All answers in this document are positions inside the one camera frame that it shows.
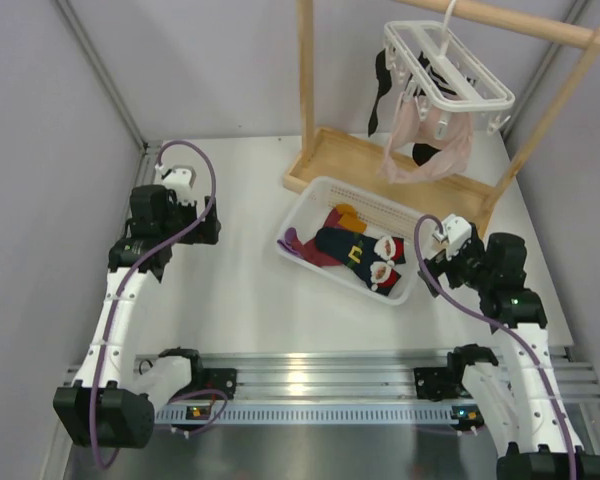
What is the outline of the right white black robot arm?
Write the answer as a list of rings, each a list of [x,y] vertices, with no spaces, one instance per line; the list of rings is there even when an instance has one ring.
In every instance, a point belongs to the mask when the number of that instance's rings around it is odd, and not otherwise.
[[[431,216],[443,248],[427,259],[414,248],[433,296],[489,325],[497,348],[477,344],[447,356],[446,382],[476,403],[498,452],[499,479],[600,479],[600,456],[587,452],[566,412],[548,346],[548,320],[525,285],[523,238]]]

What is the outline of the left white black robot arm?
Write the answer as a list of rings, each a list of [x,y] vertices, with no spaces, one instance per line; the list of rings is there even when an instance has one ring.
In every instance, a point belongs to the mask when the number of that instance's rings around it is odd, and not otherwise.
[[[199,211],[190,191],[158,184],[132,190],[123,235],[108,253],[96,331],[74,379],[53,398],[76,446],[140,449],[151,438],[156,414],[172,401],[227,401],[235,394],[236,370],[204,367],[193,348],[164,348],[149,370],[135,371],[139,336],[158,322],[150,308],[165,291],[173,245],[219,240],[214,196]]]

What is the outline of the white plastic clip hanger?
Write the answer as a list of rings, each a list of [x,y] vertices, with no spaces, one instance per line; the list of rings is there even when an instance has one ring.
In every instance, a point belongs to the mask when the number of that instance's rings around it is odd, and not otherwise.
[[[469,112],[482,117],[488,134],[500,130],[511,118],[509,111],[515,95],[450,30],[449,23],[456,3],[446,7],[444,19],[438,21],[391,21],[384,26],[384,49],[387,68],[404,94],[413,96],[417,87],[426,93],[420,106],[424,119],[433,106],[446,112]],[[424,52],[434,69],[451,84],[457,97],[445,97],[418,61]],[[475,78],[475,86],[465,77]]]

